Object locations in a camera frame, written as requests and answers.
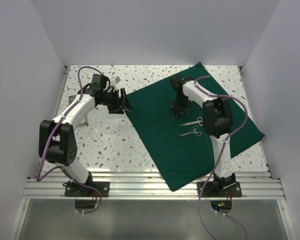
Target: metal instrument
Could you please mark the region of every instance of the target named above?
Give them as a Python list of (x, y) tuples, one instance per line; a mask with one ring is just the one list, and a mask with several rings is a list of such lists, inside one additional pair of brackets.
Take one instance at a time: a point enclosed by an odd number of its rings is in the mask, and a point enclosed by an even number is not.
[(197, 131), (198, 128), (199, 128), (198, 125), (194, 125), (194, 126), (193, 126), (193, 131), (190, 131), (190, 132), (181, 134), (181, 135), (179, 135), (178, 137), (183, 137), (183, 136), (186, 136), (186, 135), (189, 135), (189, 134), (195, 134), (195, 135), (197, 135), (197, 136), (201, 136), (201, 135), (202, 135), (202, 132)]
[(180, 126), (188, 126), (188, 125), (192, 125), (192, 124), (199, 124), (200, 126), (203, 126), (202, 121), (203, 121), (202, 117), (198, 117), (197, 121), (192, 121), (192, 122), (184, 123), (184, 124), (181, 124)]
[(186, 113), (186, 114), (190, 113), (190, 109), (186, 109), (186, 110), (185, 110), (185, 113)]

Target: surgical scissors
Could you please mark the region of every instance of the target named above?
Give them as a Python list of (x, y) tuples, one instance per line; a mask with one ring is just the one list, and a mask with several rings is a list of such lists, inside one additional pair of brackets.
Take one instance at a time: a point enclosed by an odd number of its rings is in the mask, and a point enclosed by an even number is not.
[(198, 117), (197, 121), (184, 123), (184, 124), (181, 124), (180, 126), (187, 126), (187, 125), (191, 125), (191, 124), (199, 124), (200, 126), (203, 126), (204, 124), (202, 123), (202, 121), (203, 121), (202, 117)]
[(202, 132), (197, 131), (198, 128), (199, 128), (198, 125), (194, 125), (194, 126), (193, 126), (193, 131), (190, 131), (190, 132), (181, 134), (181, 135), (179, 135), (178, 137), (183, 137), (183, 136), (189, 135), (189, 134), (195, 134), (195, 135), (197, 135), (197, 136), (201, 136), (201, 135), (202, 135)]

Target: speckled white table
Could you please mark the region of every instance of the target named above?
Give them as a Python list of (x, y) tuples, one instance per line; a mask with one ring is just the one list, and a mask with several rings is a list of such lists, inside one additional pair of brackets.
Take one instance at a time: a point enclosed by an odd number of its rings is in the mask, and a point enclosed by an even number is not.
[[(61, 97), (58, 114), (69, 105), (69, 96), (79, 90), (77, 71), (72, 65)], [(129, 94), (161, 79), (185, 70), (189, 65), (91, 65), (110, 79), (119, 76), (118, 88)], [(232, 96), (239, 98), (252, 118), (247, 97), (237, 66), (207, 65), (206, 70)], [(82, 85), (91, 81), (95, 72), (81, 71)], [(128, 117), (108, 114), (105, 106), (98, 106), (88, 114), (88, 126), (75, 130), (77, 158), (89, 171), (157, 172), (158, 169), (139, 138)], [(53, 165), (46, 162), (44, 171)], [(267, 172), (265, 158), (259, 143), (232, 159), (235, 172)]]

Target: metal frame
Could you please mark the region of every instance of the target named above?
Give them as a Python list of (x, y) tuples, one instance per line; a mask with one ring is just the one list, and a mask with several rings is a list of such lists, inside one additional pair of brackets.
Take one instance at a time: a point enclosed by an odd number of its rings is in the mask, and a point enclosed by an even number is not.
[[(93, 181), (110, 182), (110, 191), (107, 198), (110, 200), (196, 200), (198, 199), (197, 182), (206, 181), (208, 178), (208, 175), (206, 175), (172, 192), (159, 172), (91, 173)], [(242, 197), (236, 198), (236, 200), (285, 199), (280, 180), (271, 179), (269, 172), (236, 172), (235, 174), (242, 189)], [(62, 184), (67, 181), (67, 177), (62, 172), (54, 172), (41, 182), (28, 179), (22, 197), (25, 199), (65, 199), (65, 188)], [(210, 199), (223, 200), (224, 198), (214, 197)]]
[[(64, 86), (67, 81), (70, 66), (65, 66), (65, 75), (63, 78), (63, 87), (61, 88), (58, 103), (54, 115), (57, 115)], [(244, 91), (246, 91), (243, 76), (239, 69)], [(261, 150), (264, 155), (264, 149), (261, 144)], [(285, 195), (281, 181), (273, 180), (270, 174), (267, 161), (267, 172), (236, 172), (236, 180), (240, 182), (242, 197), (235, 200), (277, 200), (280, 214), (289, 240), (295, 240), (296, 235), (293, 229)], [(172, 192), (168, 188), (165, 180), (159, 172), (108, 172), (92, 171), (93, 181), (110, 182), (109, 200), (197, 200), (197, 182), (206, 181), (208, 175), (199, 178), (192, 183)], [(43, 181), (36, 182), (34, 179), (28, 179), (24, 188), (21, 203), (14, 221), (10, 240), (19, 239), (23, 223), (26, 217), (30, 199), (74, 199), (74, 197), (64, 197), (65, 188), (62, 183), (69, 179), (62, 172), (52, 172)], [(209, 198), (210, 200), (223, 200), (224, 198)]]
[(290, 218), (286, 200), (277, 200), (276, 202), (278, 203), (280, 215), (288, 240), (297, 240), (297, 235)]
[(25, 218), (26, 218), (26, 213), (28, 210), (29, 202), (30, 202), (30, 199), (26, 199), (26, 198), (21, 199), (9, 240), (18, 240), (19, 239), (20, 233), (21, 233), (21, 230), (24, 225)]

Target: white robotic arm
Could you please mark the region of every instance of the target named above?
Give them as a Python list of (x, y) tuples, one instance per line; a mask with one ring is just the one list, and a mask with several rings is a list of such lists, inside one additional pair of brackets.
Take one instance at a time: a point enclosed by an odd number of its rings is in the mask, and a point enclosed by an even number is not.
[[(93, 184), (91, 173), (76, 158), (77, 143), (74, 131), (81, 120), (97, 105), (107, 106), (110, 114), (123, 114), (123, 110), (133, 110), (124, 88), (117, 90), (115, 81), (111, 82), (104, 75), (94, 74), (91, 83), (84, 86), (82, 94), (79, 91), (75, 100), (60, 115), (52, 120), (42, 121), (39, 130), (39, 155), (42, 157), (49, 135), (60, 122), (54, 134), (54, 137), (59, 138), (51, 140), (45, 159), (62, 167), (67, 176), (90, 187)], [(89, 191), (80, 186), (76, 187), (83, 195)]]
[[(204, 94), (201, 92), (198, 88), (195, 87), (194, 81), (188, 81), (185, 84), (182, 85), (183, 94), (187, 97), (189, 97), (191, 100), (195, 101), (200, 107), (204, 106), (204, 103), (207, 101), (213, 101), (216, 100), (217, 97), (212, 97), (210, 95), (214, 95), (212, 92), (205, 89), (205, 92), (207, 92), (209, 95)], [(211, 142), (213, 147), (213, 155), (214, 155), (214, 164), (216, 164), (217, 159), (221, 152), (221, 147), (224, 143), (225, 138), (229, 134), (223, 134), (220, 137), (215, 137), (214, 135), (211, 135)], [(230, 177), (234, 171), (232, 169), (232, 163), (231, 163), (231, 155), (230, 155), (230, 138), (227, 140), (227, 143), (225, 145), (225, 148), (223, 150), (223, 153), (221, 155), (219, 164), (217, 165), (214, 174), (216, 174), (219, 178), (227, 178)]]
[(220, 157), (213, 172), (213, 187), (216, 193), (223, 195), (225, 189), (229, 189), (236, 183), (239, 184), (236, 182), (236, 176), (232, 169), (230, 138), (226, 140), (223, 153), (220, 154), (225, 139), (231, 133), (231, 127), (234, 124), (229, 99), (217, 97), (204, 88), (204, 92), (200, 91), (195, 86), (192, 77), (181, 78), (179, 75), (174, 75), (170, 84), (177, 93), (176, 99), (171, 105), (175, 117), (182, 116), (192, 102), (196, 102), (202, 107), (202, 125), (211, 138), (215, 165)]

